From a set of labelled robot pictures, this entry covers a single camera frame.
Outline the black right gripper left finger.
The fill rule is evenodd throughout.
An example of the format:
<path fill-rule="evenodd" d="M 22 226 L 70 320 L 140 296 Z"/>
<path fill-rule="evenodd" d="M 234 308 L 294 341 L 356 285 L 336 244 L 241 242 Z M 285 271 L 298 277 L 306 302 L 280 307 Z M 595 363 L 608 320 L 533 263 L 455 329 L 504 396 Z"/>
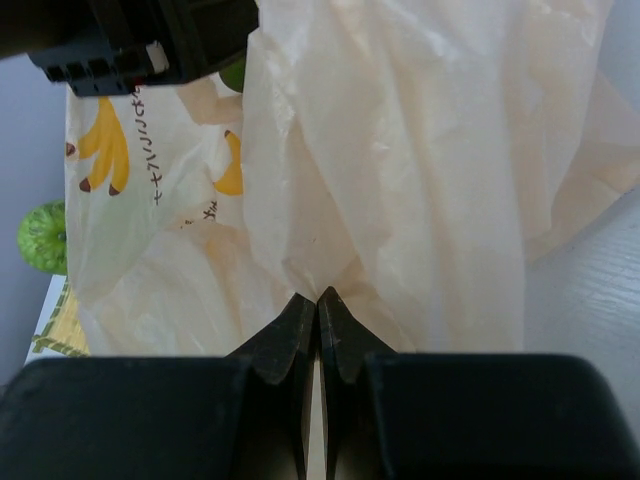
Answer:
<path fill-rule="evenodd" d="M 47 358 L 1 398 L 5 479 L 303 479 L 314 304 L 224 357 Z"/>

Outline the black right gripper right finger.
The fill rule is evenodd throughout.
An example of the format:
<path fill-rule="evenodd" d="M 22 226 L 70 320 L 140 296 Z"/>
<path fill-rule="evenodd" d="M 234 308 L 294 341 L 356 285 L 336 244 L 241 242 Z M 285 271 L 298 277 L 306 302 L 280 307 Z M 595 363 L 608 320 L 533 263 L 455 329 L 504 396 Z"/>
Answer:
<path fill-rule="evenodd" d="M 334 289 L 317 304 L 330 479 L 635 479 L 639 448 L 589 362 L 399 353 Z"/>

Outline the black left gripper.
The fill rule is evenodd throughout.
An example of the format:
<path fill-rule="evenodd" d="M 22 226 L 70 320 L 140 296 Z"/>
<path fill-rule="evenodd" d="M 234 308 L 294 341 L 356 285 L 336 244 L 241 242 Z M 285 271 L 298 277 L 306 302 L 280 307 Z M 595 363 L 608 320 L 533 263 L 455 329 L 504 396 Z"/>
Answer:
<path fill-rule="evenodd" d="M 78 97 L 182 85 L 242 58 L 258 26 L 247 0 L 2 0 L 1 56 L 29 56 Z"/>

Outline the green fake lime fruit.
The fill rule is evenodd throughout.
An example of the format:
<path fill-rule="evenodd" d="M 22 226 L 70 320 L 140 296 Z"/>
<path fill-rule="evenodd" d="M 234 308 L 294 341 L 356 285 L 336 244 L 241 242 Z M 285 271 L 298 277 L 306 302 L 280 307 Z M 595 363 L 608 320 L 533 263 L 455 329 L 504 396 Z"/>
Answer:
<path fill-rule="evenodd" d="M 237 93 L 242 93 L 245 81 L 246 58 L 242 57 L 219 71 L 223 84 Z"/>

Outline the green fake guava fruit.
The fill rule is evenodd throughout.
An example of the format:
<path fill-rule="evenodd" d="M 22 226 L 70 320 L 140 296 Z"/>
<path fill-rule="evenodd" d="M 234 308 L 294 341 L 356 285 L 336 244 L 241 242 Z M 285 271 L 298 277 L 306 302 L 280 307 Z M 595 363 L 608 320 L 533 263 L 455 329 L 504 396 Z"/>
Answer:
<path fill-rule="evenodd" d="M 31 267 L 52 275 L 67 274 L 67 236 L 63 200 L 31 210 L 21 221 L 17 245 Z"/>

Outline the translucent banana print plastic bag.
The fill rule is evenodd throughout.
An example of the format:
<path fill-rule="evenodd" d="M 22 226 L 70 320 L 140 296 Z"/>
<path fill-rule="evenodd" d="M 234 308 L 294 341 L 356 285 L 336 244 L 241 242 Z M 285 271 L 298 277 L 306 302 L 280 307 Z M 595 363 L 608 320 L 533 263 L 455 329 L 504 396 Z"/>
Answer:
<path fill-rule="evenodd" d="M 639 181 L 608 1 L 263 1 L 209 76 L 67 98 L 94 355 L 221 355 L 335 288 L 399 350 L 524 342 L 525 265 Z"/>

